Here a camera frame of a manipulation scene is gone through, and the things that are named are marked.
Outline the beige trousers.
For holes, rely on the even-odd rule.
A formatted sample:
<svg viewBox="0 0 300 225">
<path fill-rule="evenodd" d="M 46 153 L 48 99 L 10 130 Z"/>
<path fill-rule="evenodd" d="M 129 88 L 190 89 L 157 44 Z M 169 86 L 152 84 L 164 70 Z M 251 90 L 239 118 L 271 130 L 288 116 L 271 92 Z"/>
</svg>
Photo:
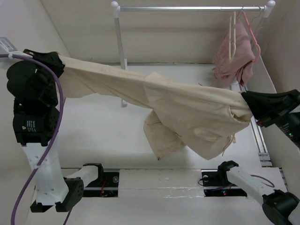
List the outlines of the beige trousers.
<svg viewBox="0 0 300 225">
<path fill-rule="evenodd" d="M 144 75 L 59 55 L 66 98 L 114 96 L 148 108 L 143 130 L 158 159 L 189 147 L 204 159 L 222 154 L 252 113 L 238 92 L 175 82 L 156 72 Z"/>
</svg>

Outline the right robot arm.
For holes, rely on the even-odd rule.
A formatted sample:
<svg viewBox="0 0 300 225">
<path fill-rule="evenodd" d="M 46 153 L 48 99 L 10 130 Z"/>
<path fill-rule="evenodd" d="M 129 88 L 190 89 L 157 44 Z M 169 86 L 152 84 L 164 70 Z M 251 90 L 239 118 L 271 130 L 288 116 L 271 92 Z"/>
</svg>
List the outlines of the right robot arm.
<svg viewBox="0 0 300 225">
<path fill-rule="evenodd" d="M 300 145 L 300 93 L 291 90 L 267 94 L 242 92 L 257 125 L 269 127 L 275 124 L 297 147 Z M 217 168 L 219 183 L 233 184 L 255 199 L 265 216 L 275 225 L 300 223 L 300 200 L 290 192 L 268 187 L 244 172 L 234 161 L 225 161 Z"/>
</svg>

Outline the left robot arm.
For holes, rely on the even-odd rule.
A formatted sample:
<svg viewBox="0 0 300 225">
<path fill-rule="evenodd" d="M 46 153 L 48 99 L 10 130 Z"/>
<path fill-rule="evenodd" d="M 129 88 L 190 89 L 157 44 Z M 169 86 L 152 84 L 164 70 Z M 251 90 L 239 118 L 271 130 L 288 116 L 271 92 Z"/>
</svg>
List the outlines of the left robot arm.
<svg viewBox="0 0 300 225">
<path fill-rule="evenodd" d="M 105 178 L 101 164 L 84 164 L 73 175 L 62 175 L 57 137 L 65 100 L 59 83 L 64 64 L 56 52 L 26 49 L 8 58 L 16 60 L 7 70 L 7 89 L 15 98 L 13 130 L 37 189 L 30 210 L 39 213 L 55 207 L 68 212 L 83 198 L 86 186 L 99 186 Z"/>
</svg>

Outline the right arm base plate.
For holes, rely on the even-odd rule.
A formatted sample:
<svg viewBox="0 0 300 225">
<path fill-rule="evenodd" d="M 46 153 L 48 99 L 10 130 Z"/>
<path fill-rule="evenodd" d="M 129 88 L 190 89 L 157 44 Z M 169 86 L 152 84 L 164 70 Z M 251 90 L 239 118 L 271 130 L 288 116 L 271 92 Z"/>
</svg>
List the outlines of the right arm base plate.
<svg viewBox="0 0 300 225">
<path fill-rule="evenodd" d="M 247 197 L 247 193 L 225 180 L 217 170 L 201 170 L 198 184 L 203 187 L 205 197 Z"/>
</svg>

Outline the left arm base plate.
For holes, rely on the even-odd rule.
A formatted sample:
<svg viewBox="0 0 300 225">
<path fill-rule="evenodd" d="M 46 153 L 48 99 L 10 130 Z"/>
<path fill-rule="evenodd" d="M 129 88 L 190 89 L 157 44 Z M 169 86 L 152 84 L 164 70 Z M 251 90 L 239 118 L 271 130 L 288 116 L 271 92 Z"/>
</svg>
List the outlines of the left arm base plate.
<svg viewBox="0 0 300 225">
<path fill-rule="evenodd" d="M 119 170 L 104 171 L 103 180 L 95 180 L 84 188 L 83 197 L 118 197 Z"/>
</svg>

